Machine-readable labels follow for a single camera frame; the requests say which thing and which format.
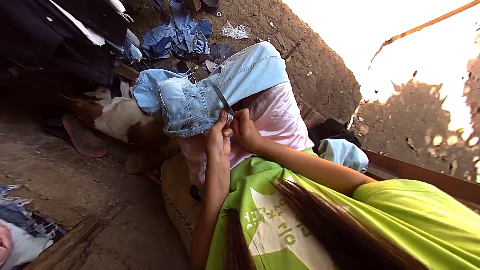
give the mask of lime green shirt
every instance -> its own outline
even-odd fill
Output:
[[[357,188],[350,198],[274,162],[251,158],[231,171],[230,193],[223,208],[240,212],[258,269],[335,268],[327,251],[277,194],[272,183],[280,178],[328,195],[430,269],[480,268],[479,215],[430,184],[413,180],[370,183]],[[225,233],[226,219],[220,214],[207,269],[224,269]]]

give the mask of pink cloth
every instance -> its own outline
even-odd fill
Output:
[[[308,138],[307,126],[300,116],[300,109],[290,83],[266,90],[251,104],[249,110],[250,119],[262,136],[299,151],[314,146]],[[177,141],[190,168],[190,182],[203,185],[206,168],[204,135],[199,134],[187,139],[177,138]],[[230,169],[253,156],[254,154],[243,148],[235,136],[232,136]]]
[[[3,224],[0,224],[0,267],[7,261],[12,253],[13,240],[10,230]]]

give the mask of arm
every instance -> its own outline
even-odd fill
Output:
[[[190,269],[204,269],[216,221],[230,189],[230,136],[227,114],[222,112],[217,124],[206,134],[207,167],[205,196],[198,223],[193,231],[190,247]]]
[[[248,109],[235,113],[233,131],[238,141],[250,152],[266,157],[285,168],[335,191],[352,196],[357,187],[374,179],[329,160],[317,158],[260,135]]]

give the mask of blade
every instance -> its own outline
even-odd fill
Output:
[[[227,112],[229,114],[231,114],[232,116],[235,114],[232,110],[232,108],[230,107],[230,105],[228,104],[227,100],[225,99],[225,97],[223,96],[222,94],[222,91],[220,90],[220,88],[218,88],[218,86],[213,86],[213,90],[215,91],[216,95],[218,96],[218,98],[220,99],[220,101],[222,102],[223,104],[223,107],[227,110]]]

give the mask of plastic bag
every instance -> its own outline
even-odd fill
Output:
[[[232,37],[234,39],[249,38],[252,35],[250,28],[244,25],[238,25],[233,28],[229,21],[222,28],[222,36]]]

